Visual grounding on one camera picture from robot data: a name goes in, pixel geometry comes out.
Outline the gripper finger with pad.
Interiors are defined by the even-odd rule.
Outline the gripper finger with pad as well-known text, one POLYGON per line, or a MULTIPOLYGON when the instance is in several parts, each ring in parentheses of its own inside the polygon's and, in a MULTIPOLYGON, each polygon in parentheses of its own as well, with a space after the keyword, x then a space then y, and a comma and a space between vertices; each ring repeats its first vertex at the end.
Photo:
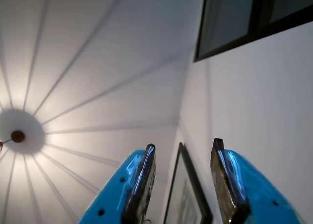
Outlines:
POLYGON ((135 150, 98 192, 80 224, 143 224, 156 176, 156 148, 135 150))
POLYGON ((215 138, 210 167, 224 224, 303 224, 304 219, 247 159, 215 138))

